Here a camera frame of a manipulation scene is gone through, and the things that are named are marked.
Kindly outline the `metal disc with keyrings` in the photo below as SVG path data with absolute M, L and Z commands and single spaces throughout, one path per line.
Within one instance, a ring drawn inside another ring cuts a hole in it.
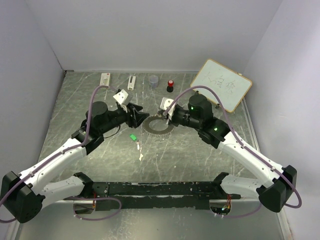
M 168 136 L 174 130 L 172 124 L 167 124 L 167 120 L 159 115 L 147 117 L 142 123 L 142 129 L 154 137 Z

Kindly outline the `key with green tag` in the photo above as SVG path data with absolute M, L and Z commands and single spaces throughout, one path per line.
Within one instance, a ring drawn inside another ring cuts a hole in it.
M 129 136 L 130 136 L 131 140 L 136 143 L 137 150 L 140 150 L 141 149 L 141 147 L 140 147 L 141 143 L 140 143 L 140 140 L 138 139 L 138 137 L 135 136 L 134 134 L 130 134 Z

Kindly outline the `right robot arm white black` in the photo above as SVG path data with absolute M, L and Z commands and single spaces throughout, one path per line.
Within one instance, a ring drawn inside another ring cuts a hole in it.
M 167 112 L 169 124 L 196 130 L 202 141 L 233 157 L 257 178 L 250 180 L 226 174 L 212 186 L 216 198 L 223 199 L 228 194 L 257 198 L 275 213 L 286 206 L 296 187 L 297 170 L 272 161 L 249 145 L 225 121 L 214 116 L 212 104 L 205 96 L 191 96 L 187 109 L 173 99 L 164 98 L 160 108 Z

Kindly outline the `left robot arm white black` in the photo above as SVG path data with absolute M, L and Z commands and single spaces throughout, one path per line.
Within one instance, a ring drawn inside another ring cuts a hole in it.
M 94 182 L 82 172 L 61 182 L 50 181 L 72 161 L 95 150 L 103 143 L 106 132 L 123 123 L 130 128 L 139 127 L 149 117 L 142 109 L 133 103 L 128 103 L 126 109 L 118 105 L 116 110 L 109 110 L 102 101 L 90 104 L 80 128 L 60 148 L 21 173 L 10 171 L 3 177 L 1 205 L 19 223 L 26 223 L 52 202 L 70 197 L 89 199 L 93 196 Z

